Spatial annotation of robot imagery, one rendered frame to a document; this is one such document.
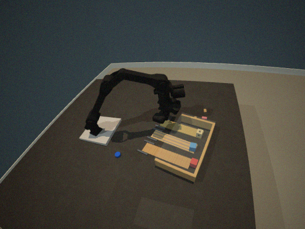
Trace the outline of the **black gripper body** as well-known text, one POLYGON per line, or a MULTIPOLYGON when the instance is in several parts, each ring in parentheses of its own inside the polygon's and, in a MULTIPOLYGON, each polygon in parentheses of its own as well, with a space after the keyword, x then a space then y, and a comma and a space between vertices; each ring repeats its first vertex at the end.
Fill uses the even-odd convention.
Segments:
POLYGON ((158 104, 159 104, 159 110, 160 112, 159 113, 155 113, 154 116, 152 117, 152 120, 155 121, 155 122, 158 122, 160 124, 163 124, 164 121, 166 120, 166 116, 168 115, 168 112, 165 111, 165 108, 166 106, 168 106, 170 104, 170 102, 176 102, 177 99, 173 99, 172 97, 170 97, 170 100, 167 101, 167 102, 161 102, 158 100, 158 104))

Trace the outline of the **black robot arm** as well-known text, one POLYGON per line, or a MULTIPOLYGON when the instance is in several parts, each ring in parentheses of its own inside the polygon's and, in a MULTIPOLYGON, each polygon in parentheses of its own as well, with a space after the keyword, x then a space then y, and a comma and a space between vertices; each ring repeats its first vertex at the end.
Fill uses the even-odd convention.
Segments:
MULTIPOLYGON (((99 110, 103 105, 105 97, 112 91, 113 87, 115 87, 123 79, 151 85, 155 88, 154 94, 158 94, 158 99, 161 102, 169 101, 170 93, 173 99, 185 97, 184 85, 180 84, 172 86, 171 82, 168 80, 167 75, 165 74, 148 74, 121 68, 120 70, 113 72, 111 75, 105 75, 100 85, 99 96, 85 121, 85 129, 90 130, 90 134, 97 136, 103 130, 103 128, 99 127, 97 124, 101 115, 99 110)), ((171 101, 170 104, 166 106, 165 111, 169 111, 176 115, 180 108, 181 104, 179 100, 176 102, 171 101)))

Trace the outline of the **orange flat strip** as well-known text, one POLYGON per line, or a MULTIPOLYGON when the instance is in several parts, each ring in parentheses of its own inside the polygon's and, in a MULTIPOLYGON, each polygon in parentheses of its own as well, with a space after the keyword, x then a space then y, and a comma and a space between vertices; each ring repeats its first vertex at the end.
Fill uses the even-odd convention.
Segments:
POLYGON ((143 152, 150 154, 152 156, 156 156, 158 151, 160 150, 160 147, 155 146, 153 144, 150 143, 146 143, 146 145, 144 146, 144 148, 142 149, 143 152))

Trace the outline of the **blue block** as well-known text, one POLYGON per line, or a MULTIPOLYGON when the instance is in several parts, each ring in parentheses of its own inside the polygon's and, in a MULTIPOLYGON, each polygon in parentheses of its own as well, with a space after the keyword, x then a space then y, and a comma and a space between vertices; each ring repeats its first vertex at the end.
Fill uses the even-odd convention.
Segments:
POLYGON ((115 153, 115 157, 116 157, 116 158, 118 158, 118 157, 120 157, 120 156, 121 156, 121 153, 120 153, 120 152, 116 152, 116 153, 115 153))

